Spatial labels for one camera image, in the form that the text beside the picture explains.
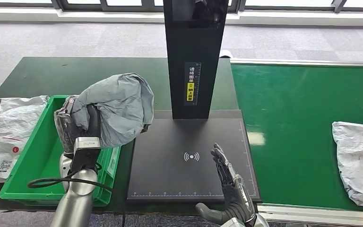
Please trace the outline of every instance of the robotic arm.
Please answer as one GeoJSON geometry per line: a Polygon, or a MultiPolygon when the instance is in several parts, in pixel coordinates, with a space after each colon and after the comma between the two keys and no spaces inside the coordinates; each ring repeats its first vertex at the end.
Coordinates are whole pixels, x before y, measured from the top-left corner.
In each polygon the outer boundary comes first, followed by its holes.
{"type": "Polygon", "coordinates": [[[101,151],[100,114],[95,106],[88,105],[88,130],[77,128],[70,116],[72,99],[68,98],[64,106],[55,112],[55,124],[64,147],[59,164],[62,178],[43,178],[28,183],[28,187],[37,188],[63,182],[66,194],[58,204],[51,227],[88,227],[95,187],[110,190],[97,182],[95,163],[101,151]]]}
{"type": "MultiPolygon", "coordinates": [[[[62,177],[71,176],[73,181],[63,182],[67,192],[58,204],[51,227],[87,227],[89,224],[95,189],[93,183],[98,181],[95,163],[101,151],[99,140],[101,118],[95,106],[88,105],[87,110],[90,116],[88,130],[81,131],[79,137],[75,139],[73,152],[65,150],[60,158],[62,177]]],[[[69,127],[71,122],[67,113],[67,110],[63,108],[57,113],[62,115],[62,122],[69,121],[69,124],[62,124],[63,127],[69,127]]],[[[61,141],[65,143],[64,136],[61,136],[61,141]]]]}
{"type": "Polygon", "coordinates": [[[225,210],[210,210],[205,204],[198,203],[196,209],[206,220],[222,227],[269,227],[265,219],[255,213],[254,204],[245,188],[244,181],[227,160],[222,148],[215,143],[211,154],[222,184],[225,197],[225,210]]]}

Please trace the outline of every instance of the red stripe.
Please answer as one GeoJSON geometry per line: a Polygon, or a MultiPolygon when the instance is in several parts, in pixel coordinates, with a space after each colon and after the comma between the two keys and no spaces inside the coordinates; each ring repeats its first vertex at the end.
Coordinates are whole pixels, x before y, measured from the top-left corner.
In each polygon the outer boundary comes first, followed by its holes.
{"type": "Polygon", "coordinates": [[[0,139],[16,140],[16,141],[23,142],[22,140],[18,140],[18,139],[15,139],[15,138],[10,138],[10,137],[0,137],[0,139]]]}

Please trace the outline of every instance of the robotic hand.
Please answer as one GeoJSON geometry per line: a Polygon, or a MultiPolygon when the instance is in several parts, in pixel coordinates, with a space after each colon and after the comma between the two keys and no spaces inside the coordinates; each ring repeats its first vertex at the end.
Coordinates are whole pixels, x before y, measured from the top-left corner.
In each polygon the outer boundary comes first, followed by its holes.
{"type": "Polygon", "coordinates": [[[254,204],[245,188],[243,179],[227,160],[222,148],[215,143],[211,154],[216,163],[222,191],[225,197],[225,210],[211,210],[198,203],[196,209],[206,220],[222,227],[269,227],[265,219],[255,213],[254,204]]]}

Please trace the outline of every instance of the wireless charging symbol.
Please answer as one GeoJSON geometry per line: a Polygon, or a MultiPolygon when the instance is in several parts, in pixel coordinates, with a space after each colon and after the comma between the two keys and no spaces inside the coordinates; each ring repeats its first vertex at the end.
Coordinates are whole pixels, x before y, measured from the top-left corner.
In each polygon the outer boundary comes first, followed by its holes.
{"type": "Polygon", "coordinates": [[[194,160],[198,161],[199,160],[199,154],[195,153],[194,155],[190,155],[187,152],[184,153],[184,161],[188,161],[189,159],[194,159],[194,160]]]}

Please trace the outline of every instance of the black pole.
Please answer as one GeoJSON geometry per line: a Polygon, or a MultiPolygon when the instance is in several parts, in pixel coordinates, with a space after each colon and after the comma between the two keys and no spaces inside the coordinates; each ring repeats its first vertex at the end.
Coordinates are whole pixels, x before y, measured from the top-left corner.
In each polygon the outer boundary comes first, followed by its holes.
{"type": "Polygon", "coordinates": [[[227,0],[164,0],[174,119],[209,116],[227,0]]]}

